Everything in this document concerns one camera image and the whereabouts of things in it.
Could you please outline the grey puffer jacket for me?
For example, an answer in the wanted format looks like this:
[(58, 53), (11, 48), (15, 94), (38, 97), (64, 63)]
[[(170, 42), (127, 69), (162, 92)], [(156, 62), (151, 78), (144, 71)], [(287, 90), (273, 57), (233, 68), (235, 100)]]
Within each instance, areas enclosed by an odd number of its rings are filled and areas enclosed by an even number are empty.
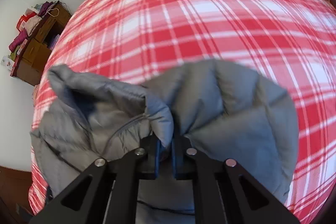
[(189, 63), (141, 85), (52, 67), (56, 99), (31, 133), (37, 166), (57, 196), (102, 157), (113, 161), (155, 135), (159, 177), (139, 185), (137, 223), (193, 223), (190, 182), (174, 180), (168, 153), (175, 132), (211, 159), (238, 161), (280, 202), (298, 154), (298, 121), (287, 90), (244, 66)]

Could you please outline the brown wooden door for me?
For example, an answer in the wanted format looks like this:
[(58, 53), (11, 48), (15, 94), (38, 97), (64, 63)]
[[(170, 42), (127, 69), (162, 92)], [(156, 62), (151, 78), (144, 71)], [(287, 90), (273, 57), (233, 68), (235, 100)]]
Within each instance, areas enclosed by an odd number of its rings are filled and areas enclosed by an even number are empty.
[(29, 223), (31, 172), (1, 166), (1, 223)]

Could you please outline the brown wooden desk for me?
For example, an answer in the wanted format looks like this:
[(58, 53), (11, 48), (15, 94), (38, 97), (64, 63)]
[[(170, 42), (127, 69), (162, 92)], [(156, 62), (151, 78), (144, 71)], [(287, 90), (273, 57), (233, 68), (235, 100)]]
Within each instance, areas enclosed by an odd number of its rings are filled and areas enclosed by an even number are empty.
[(60, 1), (51, 6), (17, 55), (11, 77), (15, 77), (32, 86), (41, 81), (46, 63), (51, 55), (56, 40), (62, 34), (71, 18), (66, 5)]

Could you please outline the white greeting card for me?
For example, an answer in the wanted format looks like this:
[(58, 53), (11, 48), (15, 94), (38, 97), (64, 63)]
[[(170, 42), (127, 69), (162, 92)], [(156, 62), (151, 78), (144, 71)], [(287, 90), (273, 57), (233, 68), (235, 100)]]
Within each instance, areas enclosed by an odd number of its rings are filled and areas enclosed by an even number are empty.
[(13, 69), (14, 63), (15, 62), (10, 58), (10, 56), (3, 56), (1, 59), (1, 65), (9, 71)]

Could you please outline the magenta folded garment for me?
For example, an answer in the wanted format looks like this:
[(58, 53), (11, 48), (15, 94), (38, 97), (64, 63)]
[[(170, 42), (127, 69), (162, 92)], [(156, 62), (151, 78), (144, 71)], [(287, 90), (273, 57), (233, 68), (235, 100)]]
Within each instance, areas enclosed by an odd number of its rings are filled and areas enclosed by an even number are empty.
[(9, 45), (9, 50), (11, 52), (14, 52), (17, 46), (20, 46), (25, 39), (27, 39), (28, 34), (26, 29), (24, 28), (23, 30), (20, 31), (18, 36), (12, 41), (12, 43)]

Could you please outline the red plaid bed sheet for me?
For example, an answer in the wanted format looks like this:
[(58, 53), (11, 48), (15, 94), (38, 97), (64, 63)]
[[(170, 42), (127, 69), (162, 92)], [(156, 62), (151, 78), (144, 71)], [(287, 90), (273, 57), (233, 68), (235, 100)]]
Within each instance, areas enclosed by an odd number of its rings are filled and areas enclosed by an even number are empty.
[[(206, 60), (244, 66), (287, 90), (298, 154), (281, 203), (298, 223), (335, 223), (335, 8), (327, 0), (86, 0), (47, 61), (32, 132), (56, 99), (54, 66), (141, 85)], [(33, 167), (42, 176), (34, 150)], [(34, 216), (58, 196), (42, 181)]]

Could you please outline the red gift bag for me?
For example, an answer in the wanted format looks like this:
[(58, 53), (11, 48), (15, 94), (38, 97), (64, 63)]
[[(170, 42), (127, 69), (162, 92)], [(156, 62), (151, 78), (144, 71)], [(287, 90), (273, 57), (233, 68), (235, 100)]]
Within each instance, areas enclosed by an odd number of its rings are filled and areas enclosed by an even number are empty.
[(36, 16), (36, 15), (37, 15), (37, 13), (34, 12), (34, 11), (32, 11), (32, 12), (29, 13), (29, 14), (24, 14), (24, 15), (22, 15), (22, 16), (19, 18), (18, 22), (17, 22), (17, 30), (20, 32), (20, 31), (25, 27), (26, 22), (27, 22), (30, 18), (32, 18), (32, 17), (34, 17), (34, 16)]

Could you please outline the purple folded garment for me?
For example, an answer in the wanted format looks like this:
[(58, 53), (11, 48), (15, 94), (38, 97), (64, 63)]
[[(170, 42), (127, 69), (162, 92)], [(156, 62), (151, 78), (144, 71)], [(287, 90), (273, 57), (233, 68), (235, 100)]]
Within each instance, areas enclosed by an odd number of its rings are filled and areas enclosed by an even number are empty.
[(45, 2), (42, 4), (41, 9), (39, 10), (38, 17), (42, 18), (49, 12), (51, 9), (54, 8), (56, 2)]

